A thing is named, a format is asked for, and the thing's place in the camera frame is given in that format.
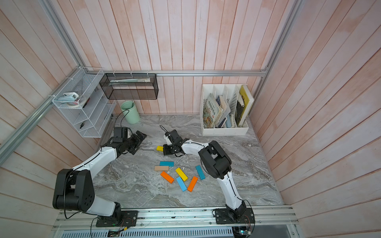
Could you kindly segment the mint green cup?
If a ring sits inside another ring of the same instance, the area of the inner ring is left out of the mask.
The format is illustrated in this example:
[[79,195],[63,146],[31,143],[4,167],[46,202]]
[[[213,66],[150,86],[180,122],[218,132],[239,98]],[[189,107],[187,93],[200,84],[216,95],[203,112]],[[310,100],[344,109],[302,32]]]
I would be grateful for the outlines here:
[[135,104],[135,101],[125,101],[121,105],[121,110],[124,115],[124,119],[131,125],[140,122],[140,115]]

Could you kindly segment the teal block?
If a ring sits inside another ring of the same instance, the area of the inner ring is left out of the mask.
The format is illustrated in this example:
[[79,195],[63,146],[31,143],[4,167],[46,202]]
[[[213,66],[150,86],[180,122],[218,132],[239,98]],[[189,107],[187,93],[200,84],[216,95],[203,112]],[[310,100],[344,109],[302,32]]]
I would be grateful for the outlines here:
[[159,165],[160,166],[173,167],[174,166],[174,162],[173,161],[160,161]]
[[204,172],[203,172],[201,166],[198,165],[198,166],[196,166],[195,168],[196,168],[196,171],[197,171],[197,173],[198,173],[199,178],[200,178],[201,180],[205,179],[205,175],[204,175]]

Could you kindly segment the orange block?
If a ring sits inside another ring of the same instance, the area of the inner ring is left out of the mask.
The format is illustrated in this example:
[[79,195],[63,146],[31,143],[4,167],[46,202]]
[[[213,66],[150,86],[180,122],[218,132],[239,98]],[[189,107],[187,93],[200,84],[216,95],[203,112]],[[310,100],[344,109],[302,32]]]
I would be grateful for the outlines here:
[[173,183],[174,182],[174,178],[172,176],[170,176],[168,173],[166,173],[165,171],[162,171],[162,173],[160,174],[166,181],[168,181],[169,183]]
[[190,184],[189,184],[189,186],[188,186],[188,188],[187,188],[187,191],[192,192],[194,187],[195,187],[195,185],[196,185],[196,183],[197,183],[197,181],[198,181],[198,178],[197,177],[193,177],[191,182],[190,182]]

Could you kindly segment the orange block left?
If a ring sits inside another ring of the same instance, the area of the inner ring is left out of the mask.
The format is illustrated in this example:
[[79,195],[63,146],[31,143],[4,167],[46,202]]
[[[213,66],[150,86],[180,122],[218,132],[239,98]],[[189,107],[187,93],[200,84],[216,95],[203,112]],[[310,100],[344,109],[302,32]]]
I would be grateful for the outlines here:
[[169,183],[173,183],[174,182],[174,178],[172,176],[170,176],[168,173],[166,173],[165,171],[162,171],[162,173],[160,174],[166,181],[168,181]]

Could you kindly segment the natural wood block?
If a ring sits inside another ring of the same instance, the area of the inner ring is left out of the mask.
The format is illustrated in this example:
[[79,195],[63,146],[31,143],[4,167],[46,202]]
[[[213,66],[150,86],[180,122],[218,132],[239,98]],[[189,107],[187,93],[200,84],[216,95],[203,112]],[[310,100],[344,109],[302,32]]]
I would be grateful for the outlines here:
[[155,166],[154,167],[154,170],[155,171],[165,171],[165,172],[167,172],[167,171],[169,171],[169,166]]

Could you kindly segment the white tape dispenser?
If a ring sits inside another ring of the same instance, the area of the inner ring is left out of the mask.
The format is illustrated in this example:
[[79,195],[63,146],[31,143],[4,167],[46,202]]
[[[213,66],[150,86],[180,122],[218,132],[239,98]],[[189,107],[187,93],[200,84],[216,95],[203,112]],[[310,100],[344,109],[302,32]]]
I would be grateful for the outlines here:
[[63,96],[57,99],[58,102],[67,105],[68,107],[79,106],[78,100],[79,95],[76,92],[66,92],[63,94]]

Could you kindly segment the light blue block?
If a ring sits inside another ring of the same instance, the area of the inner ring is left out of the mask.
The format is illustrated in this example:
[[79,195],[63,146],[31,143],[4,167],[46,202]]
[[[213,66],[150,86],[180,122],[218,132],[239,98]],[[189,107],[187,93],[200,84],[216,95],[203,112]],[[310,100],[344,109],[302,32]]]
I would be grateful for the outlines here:
[[176,181],[177,181],[177,183],[178,183],[178,185],[180,186],[180,189],[181,189],[182,191],[186,191],[186,190],[187,190],[187,187],[186,187],[184,181],[181,179],[181,177],[177,177],[177,178],[176,178]]

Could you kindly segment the white file organizer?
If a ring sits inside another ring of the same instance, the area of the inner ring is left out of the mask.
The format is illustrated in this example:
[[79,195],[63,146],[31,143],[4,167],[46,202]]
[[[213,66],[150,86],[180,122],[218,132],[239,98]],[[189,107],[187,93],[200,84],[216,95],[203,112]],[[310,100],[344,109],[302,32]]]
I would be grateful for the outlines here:
[[[235,121],[235,111],[237,104],[237,94],[239,87],[243,84],[204,84],[201,91],[201,103],[200,103],[200,120],[201,120],[201,132],[203,136],[233,136],[233,135],[245,135],[248,131],[248,120],[244,121],[242,127],[238,127]],[[231,113],[223,121],[222,127],[216,126],[211,129],[206,129],[203,126],[203,106],[209,94],[212,93],[215,99],[219,95],[223,95],[229,103]]]

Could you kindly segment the illustrated children's book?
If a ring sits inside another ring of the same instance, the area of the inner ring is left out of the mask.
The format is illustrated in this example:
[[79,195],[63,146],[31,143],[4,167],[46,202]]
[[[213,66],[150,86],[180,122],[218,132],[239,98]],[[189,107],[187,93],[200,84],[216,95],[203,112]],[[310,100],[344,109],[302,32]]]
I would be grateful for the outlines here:
[[222,108],[217,103],[215,96],[210,93],[203,106],[203,126],[206,129],[214,128],[221,117]]

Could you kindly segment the grey blue books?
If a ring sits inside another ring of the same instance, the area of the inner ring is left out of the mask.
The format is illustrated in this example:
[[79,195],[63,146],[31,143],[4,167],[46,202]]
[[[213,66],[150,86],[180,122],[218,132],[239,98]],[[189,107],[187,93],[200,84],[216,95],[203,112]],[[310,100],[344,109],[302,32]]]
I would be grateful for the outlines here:
[[220,113],[219,118],[216,120],[215,126],[217,128],[222,127],[223,121],[226,119],[226,117],[229,116],[231,113],[231,108],[229,106],[228,100],[223,96],[219,95],[216,99],[217,104],[222,109],[222,112]]

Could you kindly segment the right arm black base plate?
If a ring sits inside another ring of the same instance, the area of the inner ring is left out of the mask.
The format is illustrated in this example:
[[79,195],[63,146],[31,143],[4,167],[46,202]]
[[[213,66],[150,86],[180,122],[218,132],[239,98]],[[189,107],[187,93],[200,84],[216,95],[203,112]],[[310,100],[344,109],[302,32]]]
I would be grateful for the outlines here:
[[251,208],[233,211],[230,208],[219,208],[213,210],[215,221],[219,225],[242,224],[254,225],[256,223],[254,212]]

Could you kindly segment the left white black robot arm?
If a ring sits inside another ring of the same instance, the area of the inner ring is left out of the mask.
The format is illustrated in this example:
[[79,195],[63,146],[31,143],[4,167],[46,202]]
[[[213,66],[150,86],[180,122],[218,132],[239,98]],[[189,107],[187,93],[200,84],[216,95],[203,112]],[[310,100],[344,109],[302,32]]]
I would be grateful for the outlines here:
[[121,217],[120,204],[95,195],[94,177],[121,155],[134,155],[147,135],[129,128],[114,128],[111,137],[100,149],[83,163],[59,171],[55,184],[53,207],[57,210],[73,210],[101,217]]

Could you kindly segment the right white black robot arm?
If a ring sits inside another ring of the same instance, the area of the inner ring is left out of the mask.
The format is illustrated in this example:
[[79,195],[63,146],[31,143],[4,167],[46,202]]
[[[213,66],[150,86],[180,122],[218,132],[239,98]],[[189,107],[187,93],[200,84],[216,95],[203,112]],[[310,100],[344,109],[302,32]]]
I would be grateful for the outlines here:
[[244,200],[235,186],[231,159],[217,141],[200,143],[192,140],[163,145],[164,155],[191,154],[198,155],[206,172],[217,179],[226,201],[227,216],[232,222],[237,222],[246,211]]

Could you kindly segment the yellow book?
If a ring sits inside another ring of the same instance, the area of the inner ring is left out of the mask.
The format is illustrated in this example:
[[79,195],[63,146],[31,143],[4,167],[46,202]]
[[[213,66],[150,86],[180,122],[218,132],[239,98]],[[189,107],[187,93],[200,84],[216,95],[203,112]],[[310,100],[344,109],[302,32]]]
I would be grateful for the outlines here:
[[246,84],[239,87],[235,111],[235,121],[238,127],[242,127],[246,117],[254,103],[254,98]]

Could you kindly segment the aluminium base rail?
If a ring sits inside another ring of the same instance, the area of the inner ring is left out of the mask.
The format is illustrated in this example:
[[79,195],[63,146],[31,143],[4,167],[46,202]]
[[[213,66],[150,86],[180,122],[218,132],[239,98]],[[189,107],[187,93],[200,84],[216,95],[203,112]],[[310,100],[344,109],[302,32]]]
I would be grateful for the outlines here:
[[[141,208],[137,209],[135,229],[145,228],[183,228],[183,227],[212,227],[218,226],[216,220],[220,218],[213,210],[216,207],[191,207],[191,208]],[[297,225],[298,218],[288,205],[253,206],[253,212],[244,215],[244,219],[253,218],[254,222],[244,222],[241,225]],[[90,223],[95,222],[94,215],[84,213],[75,214],[66,219],[59,213],[53,231],[58,230],[85,230],[90,228]]]

